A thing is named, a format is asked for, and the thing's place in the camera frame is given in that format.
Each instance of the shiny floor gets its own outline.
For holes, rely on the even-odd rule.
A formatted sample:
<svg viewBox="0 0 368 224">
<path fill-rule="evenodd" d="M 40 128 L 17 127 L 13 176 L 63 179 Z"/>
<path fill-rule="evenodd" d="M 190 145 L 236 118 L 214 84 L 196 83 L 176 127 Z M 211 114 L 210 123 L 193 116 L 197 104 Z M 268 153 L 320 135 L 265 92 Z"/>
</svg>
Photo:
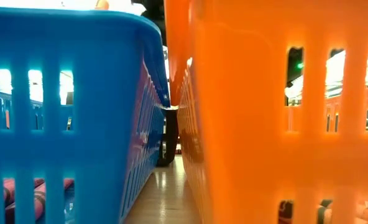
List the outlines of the shiny floor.
<svg viewBox="0 0 368 224">
<path fill-rule="evenodd" d="M 201 223 L 181 155 L 176 155 L 169 167 L 156 168 L 149 177 L 126 218 L 126 224 L 141 223 Z"/>
</svg>

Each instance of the aisle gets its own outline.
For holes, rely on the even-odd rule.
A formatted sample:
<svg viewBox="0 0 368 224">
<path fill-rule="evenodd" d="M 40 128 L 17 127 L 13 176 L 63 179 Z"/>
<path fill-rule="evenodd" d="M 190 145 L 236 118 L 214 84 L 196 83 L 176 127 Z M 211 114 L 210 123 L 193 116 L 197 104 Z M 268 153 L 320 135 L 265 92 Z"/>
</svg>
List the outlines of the aisle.
<svg viewBox="0 0 368 224">
<path fill-rule="evenodd" d="M 154 170 L 126 218 L 126 223 L 200 223 L 181 155 L 176 155 L 169 167 Z"/>
</svg>

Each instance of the plastic basket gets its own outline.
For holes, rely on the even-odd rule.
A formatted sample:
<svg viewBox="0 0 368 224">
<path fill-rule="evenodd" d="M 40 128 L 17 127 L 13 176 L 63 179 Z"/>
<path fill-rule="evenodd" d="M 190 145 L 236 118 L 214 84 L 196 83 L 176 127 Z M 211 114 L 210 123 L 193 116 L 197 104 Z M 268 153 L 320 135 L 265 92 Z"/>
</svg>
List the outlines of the plastic basket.
<svg viewBox="0 0 368 224">
<path fill-rule="evenodd" d="M 75 178 L 75 223 L 122 223 L 157 162 L 170 104 L 156 26 L 121 12 L 0 8 L 0 68 L 13 87 L 10 129 L 0 113 L 0 224 L 3 177 L 16 181 L 15 224 L 35 223 L 34 177 L 45 178 L 46 223 L 65 222 L 63 178 Z M 43 76 L 37 111 L 30 69 Z M 60 106 L 61 70 L 73 74 L 71 107 Z"/>
<path fill-rule="evenodd" d="M 368 1 L 179 2 L 166 2 L 167 21 L 177 22 L 167 24 L 167 38 L 170 74 L 184 81 L 170 88 L 180 90 L 172 99 L 181 99 L 185 168 L 203 221 L 273 224 L 280 201 L 292 199 L 293 223 L 315 223 L 318 201 L 330 198 L 333 223 L 353 223 L 356 200 L 368 198 Z M 170 49 L 181 29 L 188 55 Z M 293 132 L 284 88 L 288 50 L 300 46 L 305 76 Z M 338 132 L 327 133 L 333 48 L 346 49 L 346 64 Z M 186 61 L 189 69 L 178 66 Z"/>
</svg>

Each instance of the orange plastic basket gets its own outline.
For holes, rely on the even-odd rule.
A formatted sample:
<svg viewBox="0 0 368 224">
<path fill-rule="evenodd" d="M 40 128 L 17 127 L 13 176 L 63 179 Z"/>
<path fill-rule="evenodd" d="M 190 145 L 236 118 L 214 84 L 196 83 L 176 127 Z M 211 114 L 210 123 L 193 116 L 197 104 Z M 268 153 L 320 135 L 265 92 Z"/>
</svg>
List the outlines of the orange plastic basket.
<svg viewBox="0 0 368 224">
<path fill-rule="evenodd" d="M 293 223 L 314 224 L 330 198 L 332 222 L 354 223 L 368 200 L 368 1 L 166 0 L 165 11 L 172 103 L 203 222 L 275 224 L 292 199 Z M 284 107 L 290 47 L 305 49 L 296 109 Z M 343 92 L 330 103 L 326 60 L 340 48 Z M 328 113 L 339 114 L 336 133 Z"/>
</svg>

